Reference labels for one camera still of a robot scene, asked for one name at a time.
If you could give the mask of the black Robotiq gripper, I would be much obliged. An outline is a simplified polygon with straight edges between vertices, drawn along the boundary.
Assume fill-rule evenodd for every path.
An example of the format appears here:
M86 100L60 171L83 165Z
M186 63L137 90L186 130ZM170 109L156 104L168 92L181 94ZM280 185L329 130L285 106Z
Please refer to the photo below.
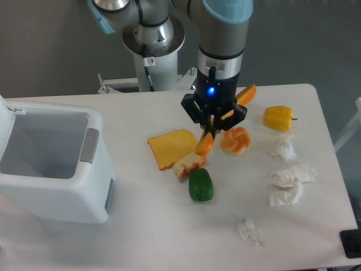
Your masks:
M200 124L205 134L211 130L213 138L221 130L228 131L244 121L248 112L246 107L235 105L239 73L226 79L218 78L219 74L220 72L212 68L211 79L209 79L209 72L203 74L198 69L195 92L186 94L181 101L182 107L192 121ZM224 119L220 114L215 115L211 128L211 113L215 113L218 108L222 110L222 113L228 113L233 109L233 113Z

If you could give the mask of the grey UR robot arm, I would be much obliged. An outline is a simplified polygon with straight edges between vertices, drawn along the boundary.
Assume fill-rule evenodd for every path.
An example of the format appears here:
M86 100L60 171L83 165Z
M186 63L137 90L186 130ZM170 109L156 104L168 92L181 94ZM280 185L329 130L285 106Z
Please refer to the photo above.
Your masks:
M236 88L253 12L252 1L89 1L106 33L121 33L132 53L140 91L177 88L184 27L169 12L183 12L200 30L196 88L182 106L205 133L215 136L246 117Z

